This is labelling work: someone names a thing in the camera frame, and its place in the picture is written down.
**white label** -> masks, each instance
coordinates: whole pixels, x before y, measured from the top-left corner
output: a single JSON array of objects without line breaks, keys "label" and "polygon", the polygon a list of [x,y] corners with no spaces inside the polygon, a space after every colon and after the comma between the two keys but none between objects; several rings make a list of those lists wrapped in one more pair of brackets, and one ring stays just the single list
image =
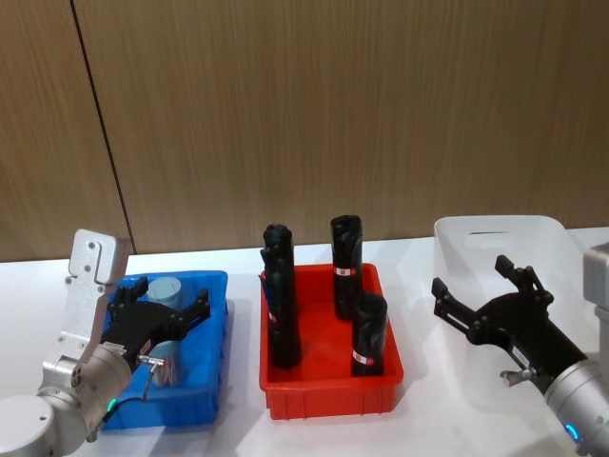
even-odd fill
[{"label": "white label", "polygon": [[339,276],[353,276],[355,274],[354,268],[334,268],[334,272]]},{"label": "white label", "polygon": [[355,349],[353,349],[353,358],[362,365],[374,365],[374,359],[371,359],[370,357],[363,357],[361,354],[358,354]]},{"label": "white label", "polygon": [[529,368],[529,359],[524,356],[520,349],[516,348],[515,346],[512,346],[512,355],[514,355],[514,357],[516,357],[519,362],[524,365],[525,368]]}]

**brown wood wall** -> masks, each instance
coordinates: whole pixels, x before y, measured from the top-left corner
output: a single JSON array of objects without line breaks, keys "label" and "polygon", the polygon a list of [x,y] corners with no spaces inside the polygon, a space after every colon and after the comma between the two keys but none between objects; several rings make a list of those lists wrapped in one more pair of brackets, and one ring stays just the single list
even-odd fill
[{"label": "brown wood wall", "polygon": [[[606,0],[75,7],[138,252],[258,246],[276,221],[326,242],[346,212],[367,239],[429,235],[456,214],[609,225]],[[82,62],[68,64],[85,86]],[[83,118],[80,152],[101,157]],[[96,212],[112,219],[109,195]]]},{"label": "brown wood wall", "polygon": [[68,1],[0,0],[0,260],[127,235]]}]

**white table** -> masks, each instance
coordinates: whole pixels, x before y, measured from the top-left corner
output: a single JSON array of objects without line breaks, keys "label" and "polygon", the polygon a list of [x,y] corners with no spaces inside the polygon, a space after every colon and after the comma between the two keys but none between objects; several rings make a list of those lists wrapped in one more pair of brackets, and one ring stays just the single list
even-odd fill
[{"label": "white table", "polygon": [[[583,247],[609,240],[609,228],[571,233]],[[395,410],[287,422],[270,419],[258,386],[259,251],[131,256],[128,274],[189,269],[228,273],[228,357],[220,414],[211,427],[103,433],[74,455],[575,455],[574,445],[529,383],[507,391],[515,399],[531,398],[524,408],[488,410],[465,398],[466,377],[453,364],[455,354],[468,350],[468,343],[433,315],[433,247],[433,238],[367,242],[363,247],[364,260],[379,271],[404,366],[405,394]],[[300,265],[331,262],[329,245],[296,247],[295,256]],[[67,273],[67,260],[0,264],[0,395],[34,393],[40,385],[42,361],[61,324]],[[514,367],[505,355],[505,368]],[[487,382],[494,383],[489,384],[493,388],[500,385],[499,374],[489,373]]]}]

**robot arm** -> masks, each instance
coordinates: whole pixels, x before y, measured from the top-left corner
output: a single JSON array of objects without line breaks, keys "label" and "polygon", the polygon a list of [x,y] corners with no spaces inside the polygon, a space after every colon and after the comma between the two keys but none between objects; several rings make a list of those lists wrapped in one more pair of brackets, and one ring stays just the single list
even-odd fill
[{"label": "robot arm", "polygon": [[[43,362],[37,395],[0,400],[0,456],[42,457],[71,454],[97,430],[117,406],[108,405],[128,387],[132,372],[146,364],[159,343],[182,340],[209,317],[203,290],[183,311],[158,303],[137,302],[147,279],[119,288],[125,275],[128,244],[111,236],[78,230],[66,278],[68,300],[62,329]],[[110,325],[102,334],[106,311]]]},{"label": "robot arm", "polygon": [[600,364],[588,359],[548,318],[554,298],[531,267],[514,268],[507,257],[495,269],[518,289],[477,311],[457,301],[440,278],[434,279],[434,313],[464,333],[474,345],[505,350],[521,371],[503,371],[508,387],[531,381],[544,395],[579,455],[609,456],[609,244],[584,256],[584,296],[600,318]]}]

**black bottle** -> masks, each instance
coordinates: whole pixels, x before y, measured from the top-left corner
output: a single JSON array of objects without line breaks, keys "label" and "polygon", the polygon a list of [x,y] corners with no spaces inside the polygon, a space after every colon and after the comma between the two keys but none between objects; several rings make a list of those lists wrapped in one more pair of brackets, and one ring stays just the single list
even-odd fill
[{"label": "black bottle", "polygon": [[301,362],[301,339],[296,311],[292,232],[281,224],[265,230],[265,278],[261,278],[268,307],[268,343],[273,365],[292,368]]},{"label": "black bottle", "polygon": [[362,220],[359,216],[339,216],[330,226],[334,309],[339,319],[352,319],[353,308],[362,295]]},{"label": "black bottle", "polygon": [[381,295],[360,297],[353,316],[351,375],[382,375],[384,341],[387,332],[387,302]]}]

